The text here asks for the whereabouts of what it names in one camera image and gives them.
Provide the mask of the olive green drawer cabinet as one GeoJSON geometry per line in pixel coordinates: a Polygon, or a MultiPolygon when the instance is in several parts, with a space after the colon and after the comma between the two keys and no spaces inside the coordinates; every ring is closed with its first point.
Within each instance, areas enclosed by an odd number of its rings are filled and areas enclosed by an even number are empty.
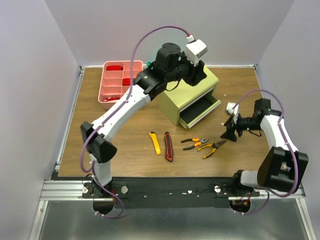
{"type": "Polygon", "coordinates": [[[183,80],[176,89],[174,82],[167,84],[165,90],[156,97],[160,111],[174,126],[190,129],[216,109],[221,100],[214,97],[219,79],[208,67],[204,67],[206,78],[196,86],[190,86],[183,80]]]}

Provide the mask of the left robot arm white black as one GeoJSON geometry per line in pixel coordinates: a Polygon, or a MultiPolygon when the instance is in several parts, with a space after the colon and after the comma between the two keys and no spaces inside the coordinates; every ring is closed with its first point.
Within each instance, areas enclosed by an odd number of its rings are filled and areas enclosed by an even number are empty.
{"type": "Polygon", "coordinates": [[[194,40],[181,51],[174,43],[164,43],[157,51],[155,61],[139,72],[133,85],[101,117],[80,126],[84,141],[83,151],[88,151],[91,159],[91,172],[96,182],[93,191],[101,198],[111,191],[111,159],[117,153],[112,140],[139,109],[164,92],[170,82],[184,82],[196,86],[206,78],[204,62],[200,59],[207,52],[206,44],[194,40]]]}

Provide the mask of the needle nose pliers orange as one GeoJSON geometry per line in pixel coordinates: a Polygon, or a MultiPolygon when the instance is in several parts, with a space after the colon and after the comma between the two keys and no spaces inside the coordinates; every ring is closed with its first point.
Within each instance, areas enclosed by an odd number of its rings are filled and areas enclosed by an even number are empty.
{"type": "Polygon", "coordinates": [[[221,147],[223,144],[225,144],[226,142],[227,142],[227,140],[224,139],[224,140],[221,140],[221,141],[218,141],[218,142],[215,142],[215,143],[206,144],[206,145],[203,145],[203,146],[199,147],[197,149],[197,151],[200,152],[203,149],[210,148],[211,149],[210,153],[202,157],[203,159],[207,159],[207,158],[211,157],[215,153],[215,151],[219,147],[221,147]]]}

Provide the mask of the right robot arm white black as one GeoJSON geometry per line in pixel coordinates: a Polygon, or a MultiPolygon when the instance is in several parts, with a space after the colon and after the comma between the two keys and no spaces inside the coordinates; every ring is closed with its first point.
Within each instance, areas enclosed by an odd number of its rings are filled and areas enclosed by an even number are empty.
{"type": "Polygon", "coordinates": [[[244,131],[262,131],[269,147],[258,170],[238,170],[234,174],[230,191],[241,196],[248,189],[266,189],[282,198],[295,193],[309,158],[291,141],[282,112],[272,109],[271,101],[266,98],[255,101],[251,117],[242,117],[235,102],[229,102],[225,111],[229,118],[224,123],[226,131],[220,136],[222,139],[236,142],[244,131]]]}

